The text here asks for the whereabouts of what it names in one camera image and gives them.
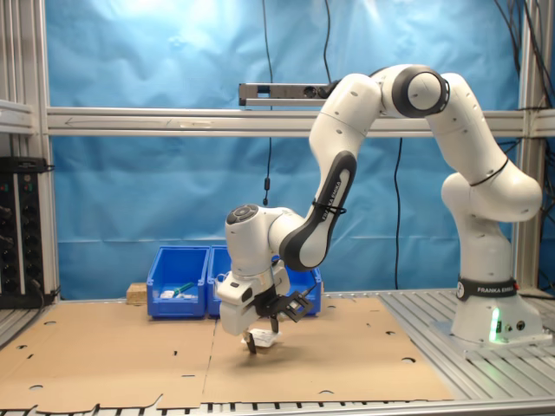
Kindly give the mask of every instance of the black strap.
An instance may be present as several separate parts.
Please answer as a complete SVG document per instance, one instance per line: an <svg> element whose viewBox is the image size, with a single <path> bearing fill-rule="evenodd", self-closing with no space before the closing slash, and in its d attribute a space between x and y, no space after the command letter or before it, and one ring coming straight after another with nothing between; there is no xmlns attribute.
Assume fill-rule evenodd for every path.
<svg viewBox="0 0 555 416"><path fill-rule="evenodd" d="M517 289L517 282L512 277L504 282L484 283L459 276L459 284L457 284L457 297L463 302L470 296L510 297L516 296Z"/></svg>
<svg viewBox="0 0 555 416"><path fill-rule="evenodd" d="M315 199L312 201L312 204L314 205L315 208L324 208L327 212L331 212L333 215L336 215L336 214L341 215L347 212L345 208L339 208L333 205L320 204Z"/></svg>
<svg viewBox="0 0 555 416"><path fill-rule="evenodd" d="M505 166L507 165L507 163L509 163L509 158L506 158L505 163L503 164L502 167L500 167L497 171L495 171L494 173L492 173L489 176L486 176L485 178L483 178L481 181L476 182L475 184L471 184L470 186L478 186L478 185L482 185L484 182L486 182L487 180L489 180L490 178L493 178L495 175L497 175L499 172L501 172L503 169L505 169Z"/></svg>

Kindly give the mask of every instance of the blue storage bin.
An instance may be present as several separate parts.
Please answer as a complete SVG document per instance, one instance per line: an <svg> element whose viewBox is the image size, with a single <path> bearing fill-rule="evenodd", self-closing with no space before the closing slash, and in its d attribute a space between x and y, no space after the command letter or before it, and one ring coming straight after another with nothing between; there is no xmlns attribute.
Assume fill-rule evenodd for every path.
<svg viewBox="0 0 555 416"><path fill-rule="evenodd" d="M208 275L206 278L206 310L211 317L219 316L220 299L216 295L215 280L219 276L219 280L223 282L223 275L232 268L232 260L227 252L225 245L213 245L210 249L210 262L208 264ZM291 294L295 290L303 292L311 288L316 278L317 286L307 296L308 299L314 303L314 308L307 315L315 315L320 312L322 301L322 275L320 269L315 268L313 271L295 271L289 267L286 268L289 274L291 289L288 293Z"/></svg>
<svg viewBox="0 0 555 416"><path fill-rule="evenodd" d="M148 314L153 318L203 318L209 256L210 247L160 247L148 273ZM183 292L190 298L160 298L164 291L186 283L194 283Z"/></svg>

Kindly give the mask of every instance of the small white object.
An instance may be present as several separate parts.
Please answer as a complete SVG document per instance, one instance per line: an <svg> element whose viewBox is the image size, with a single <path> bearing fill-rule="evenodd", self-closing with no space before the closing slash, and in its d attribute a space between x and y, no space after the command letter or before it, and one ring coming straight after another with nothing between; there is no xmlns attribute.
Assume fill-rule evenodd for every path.
<svg viewBox="0 0 555 416"><path fill-rule="evenodd" d="M440 80L430 73L419 74L408 84L408 100L419 110L432 108L440 99Z"/></svg>
<svg viewBox="0 0 555 416"><path fill-rule="evenodd" d="M274 345L277 338L281 336L281 332L277 334L269 329L253 329L251 330L252 339L254 340L254 345L261 348L269 348Z"/></svg>
<svg viewBox="0 0 555 416"><path fill-rule="evenodd" d="M172 299L173 298L173 290L164 290L160 295L160 299Z"/></svg>

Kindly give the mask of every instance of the franka emika robot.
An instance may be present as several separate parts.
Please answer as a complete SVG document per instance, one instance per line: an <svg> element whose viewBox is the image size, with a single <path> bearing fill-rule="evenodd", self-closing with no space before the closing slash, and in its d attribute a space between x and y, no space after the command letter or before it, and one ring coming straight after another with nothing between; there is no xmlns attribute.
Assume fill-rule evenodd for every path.
<svg viewBox="0 0 555 416"><path fill-rule="evenodd" d="M218 287L224 330L243 334L256 352L251 326L270 317L300 320L312 307L307 291L287 296L286 264L316 268L326 257L333 228L355 178L356 157L380 114L420 118L428 124L445 161L457 172L441 188L460 238L460 275L451 332L483 346L545 338L536 309L517 293L511 245L501 222L532 218L542 191L501 151L466 81L422 65L398 65L371 76L352 74L328 86L329 94L310 131L320 166L320 185L306 217L288 208L242 205L225 224L232 270Z"/></svg>

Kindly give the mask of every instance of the green object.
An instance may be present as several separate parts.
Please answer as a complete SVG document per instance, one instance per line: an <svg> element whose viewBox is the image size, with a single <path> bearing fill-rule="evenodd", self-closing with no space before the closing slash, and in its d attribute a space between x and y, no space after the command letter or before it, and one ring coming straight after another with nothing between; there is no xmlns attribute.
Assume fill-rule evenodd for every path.
<svg viewBox="0 0 555 416"><path fill-rule="evenodd" d="M495 308L492 313L492 325L489 331L489 341L495 342L497 338L497 322L500 319L500 309Z"/></svg>
<svg viewBox="0 0 555 416"><path fill-rule="evenodd" d="M185 283L180 288L174 289L173 297L176 297L179 293L185 292L187 289L190 289L192 286L194 286L194 283L189 282L189 283Z"/></svg>

